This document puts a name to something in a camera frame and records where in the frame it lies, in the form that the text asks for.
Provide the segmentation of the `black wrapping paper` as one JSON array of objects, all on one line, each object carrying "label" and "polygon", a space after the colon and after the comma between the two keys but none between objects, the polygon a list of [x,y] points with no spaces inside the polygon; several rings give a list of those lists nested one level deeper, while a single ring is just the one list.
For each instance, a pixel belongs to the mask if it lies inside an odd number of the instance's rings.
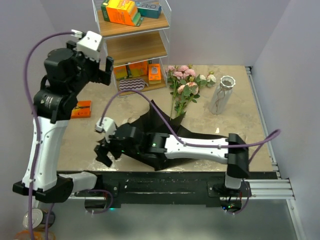
[{"label": "black wrapping paper", "polygon": [[[170,119],[159,107],[152,101],[149,104],[149,110],[145,114],[141,115],[138,119],[134,120],[132,123],[127,123],[133,127],[138,128],[144,133],[166,133],[181,138],[190,139],[220,139],[227,138],[228,136],[216,135],[216,134],[204,134],[192,132],[181,125],[183,116],[178,116],[174,119]],[[173,159],[170,162],[171,168],[179,163],[184,163],[188,158]]]}]

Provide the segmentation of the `pink artificial flower bouquet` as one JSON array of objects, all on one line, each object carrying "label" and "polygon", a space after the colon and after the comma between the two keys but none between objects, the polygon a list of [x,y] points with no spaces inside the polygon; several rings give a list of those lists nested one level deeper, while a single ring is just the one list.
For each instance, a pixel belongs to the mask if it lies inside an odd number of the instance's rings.
[{"label": "pink artificial flower bouquet", "polygon": [[217,79],[211,70],[198,74],[192,64],[169,65],[165,70],[172,97],[170,118],[185,114],[189,103],[196,103],[203,88],[212,88]]}]

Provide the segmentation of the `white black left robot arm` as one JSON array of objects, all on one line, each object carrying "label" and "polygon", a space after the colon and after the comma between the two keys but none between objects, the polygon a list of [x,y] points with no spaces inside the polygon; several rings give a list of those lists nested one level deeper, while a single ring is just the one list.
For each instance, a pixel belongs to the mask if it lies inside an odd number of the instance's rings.
[{"label": "white black left robot arm", "polygon": [[34,196],[43,203],[63,203],[82,190],[92,196],[103,192],[104,184],[93,173],[57,174],[63,135],[78,94],[89,82],[106,86],[111,82],[113,58],[108,57],[105,70],[100,69],[101,45],[100,40],[85,37],[78,42],[68,41],[65,48],[48,54],[44,61],[46,75],[31,104],[35,115],[28,167],[22,180],[13,184],[13,192]]}]

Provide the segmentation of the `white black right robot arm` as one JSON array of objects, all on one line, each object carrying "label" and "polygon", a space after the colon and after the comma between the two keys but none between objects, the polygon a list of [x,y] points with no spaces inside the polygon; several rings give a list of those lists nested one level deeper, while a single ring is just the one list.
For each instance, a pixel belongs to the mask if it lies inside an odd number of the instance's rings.
[{"label": "white black right robot arm", "polygon": [[173,134],[143,132],[129,125],[121,126],[108,119],[97,123],[95,131],[104,133],[104,138],[94,149],[97,161],[111,166],[108,154],[115,159],[126,155],[154,168],[164,170],[176,159],[209,160],[227,166],[223,192],[230,197],[241,190],[242,180],[249,176],[249,150],[237,134],[227,138],[196,139]]}]

